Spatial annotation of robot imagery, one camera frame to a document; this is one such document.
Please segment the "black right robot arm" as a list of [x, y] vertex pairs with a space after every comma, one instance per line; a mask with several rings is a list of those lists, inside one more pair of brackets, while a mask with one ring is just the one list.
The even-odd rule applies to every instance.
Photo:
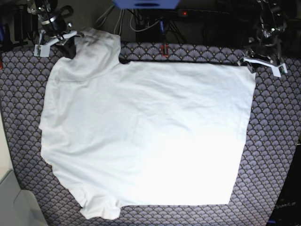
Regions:
[[74, 10], [71, 6], [57, 9], [56, 0], [28, 0], [28, 13], [38, 17], [41, 25], [39, 41], [34, 46], [36, 57], [50, 56], [52, 46], [58, 47], [64, 57], [73, 59], [76, 56], [75, 36], [78, 34], [72, 29], [72, 23], [66, 22]]

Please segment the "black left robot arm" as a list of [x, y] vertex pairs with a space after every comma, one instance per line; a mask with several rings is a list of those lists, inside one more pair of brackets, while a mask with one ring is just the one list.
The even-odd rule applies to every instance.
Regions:
[[287, 73], [282, 60], [281, 35], [287, 23], [278, 0], [258, 0], [260, 6], [259, 22], [255, 26], [254, 41], [245, 47], [243, 61], [250, 71], [256, 65], [269, 67], [273, 76], [280, 78]]

